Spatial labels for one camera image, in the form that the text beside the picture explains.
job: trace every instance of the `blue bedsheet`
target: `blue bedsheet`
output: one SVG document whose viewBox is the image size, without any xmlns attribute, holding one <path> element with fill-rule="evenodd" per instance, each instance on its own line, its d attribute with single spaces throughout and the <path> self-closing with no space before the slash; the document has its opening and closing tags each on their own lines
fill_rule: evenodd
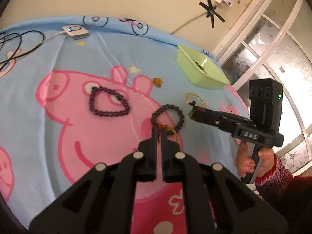
<svg viewBox="0 0 312 234">
<path fill-rule="evenodd" d="M 186 93 L 198 94 L 210 109 L 248 116 L 231 86 L 220 90 L 195 87 L 176 62 L 178 44 L 203 52 L 216 63 L 213 55 L 135 20 L 55 17 L 18 23 L 4 31 L 36 29 L 49 37 L 71 24 L 83 25 L 89 37 L 69 40 L 57 36 L 0 72 L 0 191 L 25 227 L 95 163 L 113 164 L 135 151 L 150 136 L 151 114 L 165 104 L 179 106 L 186 116 L 178 140 L 185 152 L 202 163 L 221 162 L 238 176 L 234 162 L 238 142 L 187 116 Z M 25 35 L 20 52 L 40 41 L 39 34 Z M 5 44 L 0 60 L 10 57 L 17 45 L 18 40 Z M 163 85 L 153 86 L 153 78 L 161 78 Z M 130 103 L 130 114 L 93 115 L 88 99 L 92 86 L 99 85 L 122 93 Z M 101 94 L 97 103 L 103 110 L 121 109 L 109 95 Z M 177 121 L 171 112 L 159 120 L 170 126 Z M 159 175 L 155 184 L 139 184 L 133 233 L 157 234 L 159 224 L 167 224 L 168 233 L 183 233 L 181 197 L 180 185 L 166 185 Z M 141 214 L 146 207 L 151 211 L 148 219 Z M 144 230 L 140 221 L 146 223 Z"/>
</svg>

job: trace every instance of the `pig eye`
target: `pig eye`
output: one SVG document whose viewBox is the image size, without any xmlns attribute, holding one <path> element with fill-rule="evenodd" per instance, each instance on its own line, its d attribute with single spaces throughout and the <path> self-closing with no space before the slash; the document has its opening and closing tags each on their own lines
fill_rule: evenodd
<svg viewBox="0 0 312 234">
<path fill-rule="evenodd" d="M 122 91 L 122 90 L 115 90 L 116 92 L 118 92 L 120 95 L 124 96 L 124 99 L 128 99 L 128 95 L 126 94 L 126 92 Z M 109 94 L 108 99 L 110 100 L 110 102 L 114 105 L 117 106 L 122 106 L 123 104 L 116 98 L 116 96 Z"/>
<path fill-rule="evenodd" d="M 123 95 L 124 98 L 126 98 L 123 92 L 121 92 L 121 91 L 116 91 L 116 92 L 119 93 L 120 95 Z M 113 101 L 114 103 L 116 103 L 116 104 L 120 104 L 120 103 L 121 103 L 121 102 L 116 98 L 116 96 L 114 96 L 114 95 L 111 95 L 111 99 L 112 99 L 112 101 Z"/>
<path fill-rule="evenodd" d="M 83 91 L 85 91 L 85 93 L 90 95 L 92 91 L 92 87 L 100 87 L 100 84 L 97 82 L 86 82 L 83 85 Z"/>
</svg>

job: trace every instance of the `finger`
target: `finger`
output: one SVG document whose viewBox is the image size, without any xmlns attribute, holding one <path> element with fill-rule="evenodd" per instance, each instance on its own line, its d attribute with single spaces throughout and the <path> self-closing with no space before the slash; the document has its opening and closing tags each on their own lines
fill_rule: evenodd
<svg viewBox="0 0 312 234">
<path fill-rule="evenodd" d="M 237 169 L 239 171 L 248 172 L 248 173 L 253 173 L 255 171 L 253 168 L 255 164 L 253 166 L 245 165 L 242 162 L 240 162 L 238 158 L 235 159 L 235 162 L 236 162 Z"/>
<path fill-rule="evenodd" d="M 273 159 L 274 158 L 274 151 L 269 148 L 262 148 L 258 152 L 258 156 L 261 159 Z"/>
<path fill-rule="evenodd" d="M 247 156 L 247 153 L 238 152 L 237 159 L 243 165 L 248 165 L 248 166 L 255 165 L 255 161 L 251 157 Z"/>
<path fill-rule="evenodd" d="M 248 147 L 246 143 L 243 140 L 241 140 L 241 143 L 237 152 L 237 157 L 239 161 L 243 163 L 244 165 L 255 166 L 255 161 L 251 157 L 249 157 L 247 153 L 248 153 Z"/>
<path fill-rule="evenodd" d="M 261 167 L 262 167 L 262 169 L 269 171 L 273 168 L 273 166 L 274 166 L 274 152 L 272 154 L 272 157 L 269 157 L 269 158 L 263 160 Z"/>
<path fill-rule="evenodd" d="M 246 176 L 246 172 L 243 172 L 243 171 L 238 171 L 238 174 L 244 178 Z"/>
</svg>

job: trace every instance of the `pink pig cartoon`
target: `pink pig cartoon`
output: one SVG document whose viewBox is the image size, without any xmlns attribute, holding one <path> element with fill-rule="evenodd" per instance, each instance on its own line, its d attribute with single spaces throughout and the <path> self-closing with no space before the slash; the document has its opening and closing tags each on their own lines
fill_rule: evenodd
<svg viewBox="0 0 312 234">
<path fill-rule="evenodd" d="M 231 113 L 235 115 L 240 115 L 240 112 L 235 105 L 229 105 L 228 107 L 226 107 L 221 101 L 219 103 L 221 105 L 221 108 L 219 108 L 219 111 L 227 112 L 227 113 Z M 238 145 L 241 143 L 240 139 L 235 138 L 235 141 L 237 142 Z"/>
<path fill-rule="evenodd" d="M 14 174 L 9 155 L 0 147 L 0 192 L 5 201 L 8 201 L 14 187 Z"/>
<path fill-rule="evenodd" d="M 238 98 L 239 102 L 241 102 L 241 105 L 243 106 L 243 108 L 246 110 L 246 112 L 248 113 L 248 115 L 250 115 L 249 110 L 247 108 L 247 106 L 245 105 L 244 101 L 241 99 L 241 97 L 238 95 L 238 93 L 234 90 L 232 85 L 226 85 L 225 88 L 232 93 L 236 98 Z"/>
<path fill-rule="evenodd" d="M 16 54 L 19 53 L 19 52 L 21 52 L 21 48 L 17 50 Z M 13 54 L 14 54 L 14 50 L 8 51 L 7 52 L 7 59 L 10 59 Z M 3 71 L 0 70 L 0 77 L 3 77 L 7 73 L 9 73 L 12 70 L 12 68 L 15 66 L 15 64 L 16 64 L 16 59 L 10 60 L 8 67 L 6 69 L 4 69 Z"/>
<path fill-rule="evenodd" d="M 203 148 L 199 149 L 199 162 L 203 164 L 211 164 L 209 153 L 205 151 Z"/>
<path fill-rule="evenodd" d="M 112 165 L 136 151 L 140 141 L 150 138 L 152 113 L 162 106 L 149 96 L 153 88 L 150 78 L 137 75 L 129 87 L 126 86 L 128 73 L 122 66 L 114 66 L 110 75 L 110 78 L 103 78 L 75 71 L 52 70 L 37 88 L 36 99 L 47 116 L 63 125 L 58 142 L 58 159 L 71 183 L 98 162 Z M 107 87 L 123 94 L 130 105 L 130 113 L 120 117 L 94 115 L 89 111 L 93 86 Z M 95 107 L 102 111 L 124 109 L 113 95 L 107 93 L 96 96 Z M 159 116 L 158 123 L 175 126 L 167 113 Z M 183 149 L 180 136 L 178 143 Z M 179 193 L 181 185 L 162 181 L 160 152 L 157 163 L 157 180 L 137 184 L 132 233 L 153 233 L 160 222 L 170 219 L 172 224 L 180 225 L 172 234 L 183 234 L 186 232 L 184 214 L 172 215 L 168 204 L 170 197 Z M 154 211 L 155 207 L 160 212 L 163 210 L 169 213 L 158 212 L 146 221 L 148 209 L 153 208 Z"/>
</svg>

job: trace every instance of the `black bead bracelet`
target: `black bead bracelet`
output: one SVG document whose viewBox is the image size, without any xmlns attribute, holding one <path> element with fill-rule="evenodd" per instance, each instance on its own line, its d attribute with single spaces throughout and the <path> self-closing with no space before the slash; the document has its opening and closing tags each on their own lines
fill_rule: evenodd
<svg viewBox="0 0 312 234">
<path fill-rule="evenodd" d="M 183 126 L 185 116 L 183 115 L 183 112 L 179 109 L 179 107 L 174 106 L 174 105 L 170 105 L 170 104 L 163 105 L 155 113 L 153 113 L 152 118 L 151 118 L 152 125 L 153 127 L 158 128 L 159 124 L 156 122 L 157 117 L 161 115 L 164 111 L 169 110 L 169 109 L 176 111 L 180 117 L 179 123 L 174 127 L 174 130 L 178 132 Z M 171 130 L 167 131 L 167 135 L 173 135 L 173 134 L 174 133 Z"/>
<path fill-rule="evenodd" d="M 103 92 L 107 92 L 108 94 L 114 95 L 118 101 L 120 101 L 122 103 L 122 105 L 124 106 L 124 110 L 121 111 L 117 111 L 117 112 L 109 112 L 109 111 L 100 111 L 98 109 L 96 109 L 94 107 L 94 101 L 95 101 L 95 97 L 96 94 L 99 91 L 103 91 Z M 121 95 L 120 93 L 118 93 L 115 90 L 106 88 L 106 87 L 92 87 L 92 91 L 91 91 L 91 95 L 89 98 L 89 109 L 91 112 L 93 112 L 94 115 L 98 115 L 100 117 L 117 117 L 117 116 L 124 116 L 129 114 L 130 112 L 130 106 L 129 103 L 124 99 L 124 96 Z"/>
</svg>

